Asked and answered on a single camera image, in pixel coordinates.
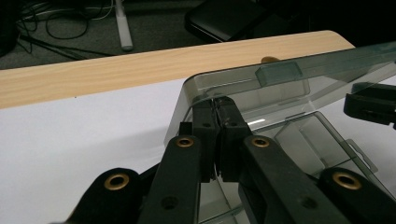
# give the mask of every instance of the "black plastic bracket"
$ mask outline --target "black plastic bracket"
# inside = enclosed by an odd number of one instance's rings
[[[116,168],[99,175],[63,224],[136,223],[143,200],[139,174]]]
[[[346,95],[344,113],[355,119],[379,124],[394,123],[396,130],[396,86],[375,84]]]
[[[258,223],[349,223],[274,140],[251,135],[245,138],[241,155],[250,178],[242,176],[239,193],[243,204],[250,206],[247,210],[249,220]],[[258,193],[263,198],[261,202],[254,197]],[[265,207],[265,210],[259,212],[258,207]]]
[[[396,223],[396,202],[361,175],[339,167],[326,169],[318,187],[352,223]]]
[[[215,154],[219,125],[212,100],[206,100],[192,107],[192,135],[199,138],[201,151],[201,182],[208,183],[216,178]]]
[[[191,135],[169,141],[137,223],[196,223],[200,151],[200,140]]]
[[[229,97],[215,99],[215,106],[221,128],[216,167],[220,170],[224,182],[237,182],[243,166],[239,148],[244,138],[252,133],[233,99]]]

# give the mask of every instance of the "clear plastic lid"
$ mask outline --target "clear plastic lid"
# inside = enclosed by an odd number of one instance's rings
[[[383,166],[382,162],[374,165],[318,110],[347,93],[396,75],[395,62],[396,42],[391,42],[198,74],[183,84],[165,144],[177,135],[181,121],[191,121],[194,104],[228,96],[250,129],[277,141],[304,172],[318,176],[325,168],[344,167],[366,176],[392,196],[374,175],[378,170],[375,165]],[[236,185],[221,179],[202,185],[200,222],[248,223]]]
[[[252,130],[314,112],[396,74],[396,42],[198,74],[181,89],[165,143],[191,107],[221,96],[235,100]]]

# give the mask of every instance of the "cable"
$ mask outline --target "cable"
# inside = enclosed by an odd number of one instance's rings
[[[38,15],[53,13],[53,14],[49,15],[46,19],[42,20],[46,23],[46,31],[47,31],[48,35],[50,35],[53,38],[57,38],[57,39],[73,39],[73,38],[80,37],[87,32],[88,26],[89,26],[89,20],[95,20],[95,19],[101,20],[109,15],[112,8],[114,7],[113,0],[110,0],[110,7],[106,7],[106,8],[109,8],[109,11],[102,18],[97,18],[97,16],[100,15],[103,11],[103,8],[105,8],[103,0],[101,2],[101,7],[87,7],[88,9],[99,9],[98,13],[95,13],[95,15],[93,17],[90,17],[81,11],[76,11],[73,8],[61,8],[61,9],[56,9],[56,10],[49,10],[52,7],[53,7],[53,5],[50,4],[49,2],[40,2],[40,3],[33,3],[31,5],[25,4],[24,7],[21,9],[21,11],[22,11],[21,19],[19,19],[18,23],[17,23],[18,27],[20,27],[20,30],[21,30],[19,40],[23,40],[23,41],[26,41],[27,43],[29,43],[30,48],[29,49],[26,48],[20,41],[18,41],[18,45],[21,46],[27,53],[32,53],[33,45],[37,45],[43,49],[47,49],[51,52],[57,53],[57,54],[64,56],[68,59],[71,59],[71,60],[85,60],[85,59],[87,59],[86,57],[78,54],[77,52],[91,53],[91,54],[97,54],[97,55],[102,55],[102,56],[114,56],[112,54],[107,54],[107,53],[93,51],[93,50],[53,45],[53,44],[38,40],[36,38],[33,38],[30,35],[30,33],[37,30],[38,23],[40,22]],[[49,21],[53,21],[53,20],[59,19],[61,17],[71,17],[71,18],[78,17],[79,20],[82,18],[82,20],[85,22],[84,31],[79,35],[69,36],[69,37],[60,37],[60,36],[56,36],[56,35],[52,34],[50,31]],[[34,24],[34,27],[28,28],[26,25],[26,22],[32,22]]]
[[[84,56],[81,56],[79,54],[76,54],[75,52],[73,52],[72,50],[75,51],[80,51],[80,52],[86,52],[86,53],[92,53],[92,54],[97,54],[97,55],[102,55],[102,56],[114,56],[112,54],[107,54],[107,53],[103,53],[103,52],[98,52],[98,51],[93,51],[93,50],[87,50],[87,49],[77,49],[77,48],[70,48],[70,47],[65,47],[65,46],[59,46],[59,45],[53,45],[53,44],[49,44],[46,43],[44,41],[35,39],[29,35],[21,35],[20,36],[21,40],[27,41],[31,44],[35,44],[38,45],[39,47],[42,47],[44,49],[48,49],[50,51],[53,51],[55,53],[58,53],[64,57],[73,59],[73,60],[84,60],[87,59]]]

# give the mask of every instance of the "black clamp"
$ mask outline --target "black clamp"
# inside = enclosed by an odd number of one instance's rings
[[[396,86],[374,84],[346,95],[344,112],[355,119],[390,125],[396,130]]]

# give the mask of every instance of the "black wire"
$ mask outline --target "black wire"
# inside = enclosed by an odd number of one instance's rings
[[[41,47],[43,49],[47,49],[47,50],[52,51],[54,53],[57,53],[57,54],[59,54],[61,56],[64,56],[66,58],[69,58],[69,59],[72,59],[72,60],[76,60],[76,61],[77,60],[85,60],[87,58],[82,56],[82,55],[79,55],[79,54],[75,53],[74,51],[92,53],[92,54],[97,54],[97,55],[102,55],[102,56],[114,56],[112,54],[107,54],[107,53],[93,51],[93,50],[86,50],[86,49],[78,49],[78,48],[70,48],[70,47],[65,47],[65,46],[53,45],[53,44],[50,44],[50,43],[47,43],[47,42],[44,42],[44,41],[41,41],[41,40],[38,40],[38,39],[35,39],[35,38],[31,37],[30,33],[36,31],[37,26],[38,26],[38,22],[39,22],[39,19],[36,16],[36,14],[37,14],[36,10],[40,9],[40,8],[43,8],[44,6],[47,6],[46,8],[44,8],[44,11],[48,10],[49,8],[51,8],[50,3],[46,3],[46,4],[45,4],[45,2],[42,2],[42,3],[43,4],[41,6],[39,6],[39,7],[37,7],[37,8],[34,8],[34,6],[36,6],[37,4],[40,4],[40,3],[34,3],[34,4],[30,5],[30,6],[26,6],[25,5],[23,10],[28,10],[30,13],[22,13],[23,17],[21,17],[20,23],[18,24],[20,29],[25,32],[25,34],[23,34],[22,32],[20,33],[20,38],[19,39],[28,42],[29,45],[30,45],[30,50],[29,50],[23,44],[18,42],[18,45],[21,46],[26,52],[32,53],[33,52],[33,45],[37,45],[37,46],[39,46],[39,47]],[[104,1],[102,0],[101,3],[102,3],[102,5],[101,5],[100,12],[97,13],[94,17],[97,17],[102,12],[102,9],[104,7]],[[76,16],[76,15],[81,16],[83,18],[83,20],[86,22],[85,23],[85,29],[84,29],[84,31],[81,34],[76,35],[76,36],[72,36],[72,37],[59,37],[59,36],[53,35],[50,32],[50,30],[48,29],[48,21],[55,20],[55,19],[61,18],[63,16]],[[47,31],[47,33],[50,36],[52,36],[53,38],[57,38],[57,39],[73,39],[73,38],[80,37],[80,36],[86,34],[86,32],[88,30],[88,25],[89,25],[88,24],[88,22],[89,22],[88,17],[86,15],[83,15],[82,12],[79,12],[78,14],[76,14],[76,13],[75,14],[55,13],[55,14],[52,14],[51,16],[48,16],[44,21],[46,22],[46,31]],[[26,26],[26,22],[33,22],[35,27],[33,29],[29,29]]]
[[[21,35],[20,39],[25,40],[25,41],[27,41],[29,43],[38,45],[39,47],[42,47],[44,49],[51,50],[51,51],[53,51],[55,53],[58,53],[58,54],[60,54],[60,55],[62,55],[64,57],[67,57],[67,58],[70,58],[70,59],[73,59],[73,60],[85,60],[87,58],[84,57],[84,56],[81,56],[79,54],[76,54],[72,50],[80,51],[80,52],[86,52],[86,53],[92,53],[92,54],[97,54],[97,55],[102,55],[102,56],[107,56],[107,57],[114,56],[112,54],[107,54],[107,53],[93,51],[93,50],[77,49],[77,48],[70,48],[70,47],[65,47],[65,46],[53,45],[53,44],[49,44],[49,43],[46,43],[44,41],[35,39],[35,38],[33,38],[33,37],[29,36],[29,35]]]
[[[99,11],[98,11],[94,16],[91,16],[91,17],[86,16],[86,19],[87,19],[87,20],[92,20],[92,19],[97,18],[98,16],[100,16],[100,14],[102,14],[103,8],[104,8],[104,7],[105,7],[105,0],[102,0],[102,1],[101,1],[101,6],[100,6],[100,8],[99,8]]]
[[[76,38],[79,38],[79,37],[85,35],[85,34],[87,33],[87,31],[88,31],[89,20],[87,20],[87,19],[86,19],[84,16],[82,16],[81,14],[77,14],[77,15],[79,15],[80,17],[82,17],[82,20],[85,21],[84,30],[83,30],[80,34],[78,34],[78,35],[72,35],[72,36],[68,36],[68,37],[60,37],[60,36],[54,35],[54,34],[50,31],[49,21],[55,20],[55,19],[59,19],[59,18],[64,18],[64,17],[69,18],[69,19],[73,19],[73,17],[76,16],[76,14],[75,14],[75,15],[71,15],[71,14],[65,14],[65,13],[56,13],[56,14],[52,14],[52,15],[48,16],[48,18],[47,18],[47,20],[46,20],[46,31],[47,31],[47,34],[48,34],[49,36],[51,36],[52,38],[55,38],[55,39],[63,39],[63,40],[66,40],[66,39],[76,39]]]

